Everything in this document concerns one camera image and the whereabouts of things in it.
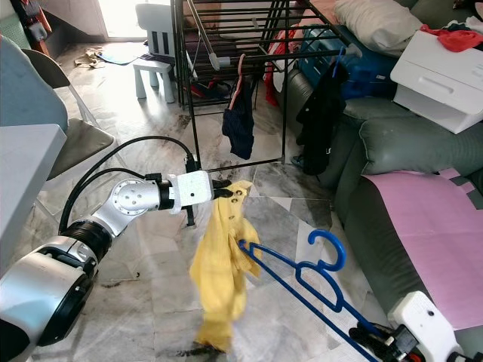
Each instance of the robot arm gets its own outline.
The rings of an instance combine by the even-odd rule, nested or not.
[[[0,361],[25,361],[37,345],[51,345],[69,334],[101,259],[129,223],[148,211],[179,213],[218,195],[231,192],[214,189],[205,171],[118,183],[92,215],[24,256],[0,280]]]

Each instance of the pink mat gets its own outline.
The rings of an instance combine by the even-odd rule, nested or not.
[[[414,172],[366,176],[432,300],[455,330],[483,325],[483,210],[449,178]]]

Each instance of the gray sofa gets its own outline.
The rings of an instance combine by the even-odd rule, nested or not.
[[[396,1],[432,28],[471,16],[466,10],[454,11],[453,0]],[[295,118],[311,93],[305,76],[297,69],[291,71],[288,125],[297,134],[301,125]],[[477,208],[483,208],[483,123],[454,135],[390,100],[347,101],[337,122],[329,165],[318,178],[322,187],[336,190],[335,209],[385,312],[411,291],[429,294],[398,238],[380,193],[361,175],[394,170],[433,173],[449,167],[462,175],[456,183],[473,182],[476,190],[469,196]],[[456,334],[467,354],[483,350],[483,327]]]

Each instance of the white table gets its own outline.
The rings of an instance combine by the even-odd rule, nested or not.
[[[0,127],[0,275],[64,142],[56,124]]]
[[[141,70],[146,70],[149,72],[149,83],[151,84],[151,87],[159,86],[158,76],[156,73],[161,75],[163,80],[163,88],[165,90],[166,103],[174,102],[173,88],[171,87],[171,81],[169,79],[171,65],[159,62],[157,60],[137,59],[133,63],[133,68],[137,98],[146,98],[146,91],[144,90],[143,79],[141,78]]]

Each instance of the stool leg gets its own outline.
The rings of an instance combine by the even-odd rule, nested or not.
[[[169,70],[160,73],[163,78],[163,88],[165,90],[166,103],[174,102],[173,88],[171,87],[171,81],[169,80]]]
[[[159,87],[158,74],[156,72],[149,72],[149,84],[151,87]]]
[[[146,98],[146,91],[144,90],[143,79],[141,78],[141,71],[139,69],[134,70],[134,81],[136,82],[136,97]]]

